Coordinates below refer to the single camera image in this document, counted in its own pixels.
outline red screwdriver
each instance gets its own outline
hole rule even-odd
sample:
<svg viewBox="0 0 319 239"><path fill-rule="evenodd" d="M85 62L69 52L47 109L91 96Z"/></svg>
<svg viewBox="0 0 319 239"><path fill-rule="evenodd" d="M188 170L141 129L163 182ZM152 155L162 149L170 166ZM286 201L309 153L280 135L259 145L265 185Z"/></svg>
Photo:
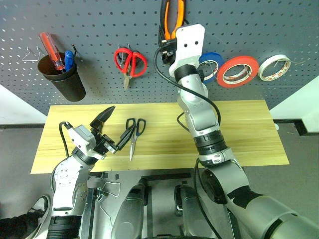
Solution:
<svg viewBox="0 0 319 239"><path fill-rule="evenodd" d="M51 61L54 64L54 67L58 71L64 72L64 65L62 63L59 51L57 50L54 41L48 32L42 32L39 34L39 37L45 47L45 50L47 51Z"/></svg>

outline wooden table surface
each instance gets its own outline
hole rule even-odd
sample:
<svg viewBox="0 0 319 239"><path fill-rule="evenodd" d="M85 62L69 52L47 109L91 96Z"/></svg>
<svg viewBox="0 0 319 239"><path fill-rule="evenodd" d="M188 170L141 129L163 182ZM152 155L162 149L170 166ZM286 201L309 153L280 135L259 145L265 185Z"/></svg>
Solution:
<svg viewBox="0 0 319 239"><path fill-rule="evenodd" d="M215 102L221 112L221 131L242 166L289 164L264 100ZM96 115L112 105L51 106L31 173L51 173L65 158L58 124L68 121L88 129ZM192 168L198 156L192 136L177 122L182 112L177 103L120 104L106 121L103 133L115 143L125 130L128 118L144 118L145 132L138 138L133 160L130 144L116 154L108 153L93 171ZM69 152L74 148L63 130Z"/></svg>

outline white tape roll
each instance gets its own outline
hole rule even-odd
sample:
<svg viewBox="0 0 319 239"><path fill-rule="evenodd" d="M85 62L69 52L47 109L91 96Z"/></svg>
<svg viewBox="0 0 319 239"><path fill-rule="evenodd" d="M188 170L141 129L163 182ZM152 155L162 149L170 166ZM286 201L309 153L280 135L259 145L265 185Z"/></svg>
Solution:
<svg viewBox="0 0 319 239"><path fill-rule="evenodd" d="M263 76L264 70L269 65L271 65L272 63L274 63L276 61L285 61L285 64L278 72L272 74L271 76ZM261 66L259 67L258 76L263 81L273 81L273 80L281 77L282 75L284 75L288 71L290 65L291 65L291 60L286 55L272 56L269 59L267 59L266 61L264 61L263 64L261 64Z"/></svg>

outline pliers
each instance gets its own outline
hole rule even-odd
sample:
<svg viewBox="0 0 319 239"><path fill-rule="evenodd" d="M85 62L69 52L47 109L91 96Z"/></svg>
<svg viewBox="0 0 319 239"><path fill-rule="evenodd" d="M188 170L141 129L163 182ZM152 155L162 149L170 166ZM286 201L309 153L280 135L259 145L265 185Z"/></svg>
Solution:
<svg viewBox="0 0 319 239"><path fill-rule="evenodd" d="M176 25L172 33L170 33L167 26L169 4L170 0L162 0L160 6L160 27L162 28L162 31L164 33L165 40L175 39L176 30L179 27L183 26L185 20L186 0L178 0L178 14Z"/></svg>

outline pegboard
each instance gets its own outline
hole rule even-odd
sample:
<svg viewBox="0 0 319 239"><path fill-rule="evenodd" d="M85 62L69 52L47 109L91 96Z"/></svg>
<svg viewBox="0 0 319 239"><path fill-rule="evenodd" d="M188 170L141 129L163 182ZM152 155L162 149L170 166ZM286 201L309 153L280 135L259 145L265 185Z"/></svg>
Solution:
<svg viewBox="0 0 319 239"><path fill-rule="evenodd" d="M158 47L160 0L3 0L0 2L0 83L47 114L56 104L118 104L176 102L177 90L153 68ZM271 82L255 77L249 84L227 89L207 85L209 98L265 99L272 108L318 75L319 3L314 0L187 0L186 19L205 27L203 52L224 60L251 55L261 64L285 54L289 71ZM44 48L38 33L52 34L60 51L75 44L78 71L86 97L69 102L37 70L22 62L27 46ZM146 74L123 89L123 74L113 62L118 44L129 43L149 62ZM168 75L168 67L160 66Z"/></svg>

